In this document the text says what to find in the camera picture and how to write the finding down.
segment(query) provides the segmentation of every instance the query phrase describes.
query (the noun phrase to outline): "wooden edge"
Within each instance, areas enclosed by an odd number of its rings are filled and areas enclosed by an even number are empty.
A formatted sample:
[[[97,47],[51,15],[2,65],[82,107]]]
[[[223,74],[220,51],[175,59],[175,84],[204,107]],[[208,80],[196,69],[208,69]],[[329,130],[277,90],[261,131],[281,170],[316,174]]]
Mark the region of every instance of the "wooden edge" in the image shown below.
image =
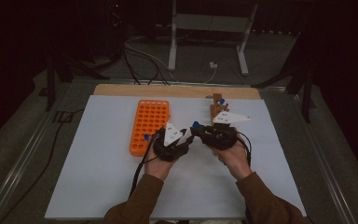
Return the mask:
[[[94,95],[112,96],[164,96],[205,98],[212,97],[213,93],[222,93],[227,99],[261,99],[257,89],[239,87],[199,87],[199,86],[154,86],[154,85],[124,85],[99,84]]]

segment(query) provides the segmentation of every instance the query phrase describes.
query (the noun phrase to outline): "forearm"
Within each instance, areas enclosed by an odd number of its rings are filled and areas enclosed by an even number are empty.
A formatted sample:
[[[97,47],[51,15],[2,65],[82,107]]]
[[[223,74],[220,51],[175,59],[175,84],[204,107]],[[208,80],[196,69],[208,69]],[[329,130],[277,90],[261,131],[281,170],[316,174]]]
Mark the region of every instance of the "forearm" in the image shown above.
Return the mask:
[[[302,223],[301,212],[290,203],[276,197],[253,173],[237,182],[245,198],[251,219],[257,223]]]
[[[118,204],[106,213],[104,224],[143,224],[156,206],[164,182],[152,175],[143,175],[135,191],[125,202]]]

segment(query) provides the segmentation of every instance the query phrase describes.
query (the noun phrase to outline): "human hand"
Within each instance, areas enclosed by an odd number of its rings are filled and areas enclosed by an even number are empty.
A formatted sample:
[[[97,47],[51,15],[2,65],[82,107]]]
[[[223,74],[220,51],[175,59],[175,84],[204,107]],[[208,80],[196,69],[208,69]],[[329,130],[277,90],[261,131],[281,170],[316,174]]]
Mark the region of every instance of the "human hand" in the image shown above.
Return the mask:
[[[149,152],[147,153],[146,160],[148,162],[145,163],[145,174],[153,175],[162,181],[164,181],[167,178],[168,173],[171,170],[171,167],[175,163],[175,161],[162,161],[159,158],[157,158],[157,155],[153,151],[153,145],[151,146]]]
[[[237,141],[232,148],[226,150],[212,148],[212,151],[237,180],[244,179],[253,172],[247,161],[245,146],[241,142]]]

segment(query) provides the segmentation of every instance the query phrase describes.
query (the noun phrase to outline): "person's right hand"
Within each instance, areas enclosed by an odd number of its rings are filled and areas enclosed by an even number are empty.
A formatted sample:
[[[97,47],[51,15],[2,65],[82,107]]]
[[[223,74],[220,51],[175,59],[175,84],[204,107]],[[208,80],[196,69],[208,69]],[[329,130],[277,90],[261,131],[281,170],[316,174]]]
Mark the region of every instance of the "person's right hand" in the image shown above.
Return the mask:
[[[247,161],[245,146],[241,142],[237,141],[232,148],[226,150],[212,148],[212,151],[237,180],[244,179],[252,173]]]

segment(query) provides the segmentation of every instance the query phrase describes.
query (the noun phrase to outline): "white tabletop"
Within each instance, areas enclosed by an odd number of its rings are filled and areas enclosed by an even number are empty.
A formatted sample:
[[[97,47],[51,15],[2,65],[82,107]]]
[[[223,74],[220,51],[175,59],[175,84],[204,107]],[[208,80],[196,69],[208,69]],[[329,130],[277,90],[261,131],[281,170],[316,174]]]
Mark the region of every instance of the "white tabletop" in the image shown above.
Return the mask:
[[[102,218],[111,206],[127,200],[141,161],[129,152],[132,125],[141,99],[168,100],[171,122],[178,129],[188,129],[195,120],[210,123],[211,99],[91,96],[46,218]],[[232,126],[252,142],[252,169],[275,195],[298,207],[305,216],[264,101],[226,99],[226,102],[230,112],[251,117]],[[227,167],[195,138],[189,152],[171,169],[151,218],[241,218],[245,216],[244,210],[244,199]]]

